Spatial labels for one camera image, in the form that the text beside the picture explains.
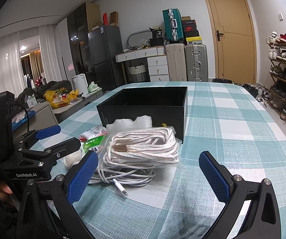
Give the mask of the person's left hand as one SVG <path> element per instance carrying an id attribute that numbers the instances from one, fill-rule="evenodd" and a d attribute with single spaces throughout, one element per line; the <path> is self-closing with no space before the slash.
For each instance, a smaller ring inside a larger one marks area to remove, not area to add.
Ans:
<path id="1" fill-rule="evenodd" d="M 0 182 L 0 200 L 10 205 L 14 205 L 12 200 L 13 192 L 6 183 Z"/>

